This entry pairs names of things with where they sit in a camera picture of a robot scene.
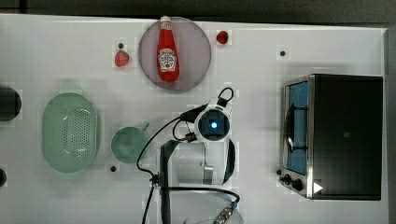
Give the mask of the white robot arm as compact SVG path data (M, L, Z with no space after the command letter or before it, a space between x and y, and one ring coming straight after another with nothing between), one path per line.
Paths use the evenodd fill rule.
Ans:
M159 186L163 224L171 224L172 191L220 192L232 177L235 148L230 138L232 106L228 99L213 98L180 115L193 124L184 140L169 140L161 146Z

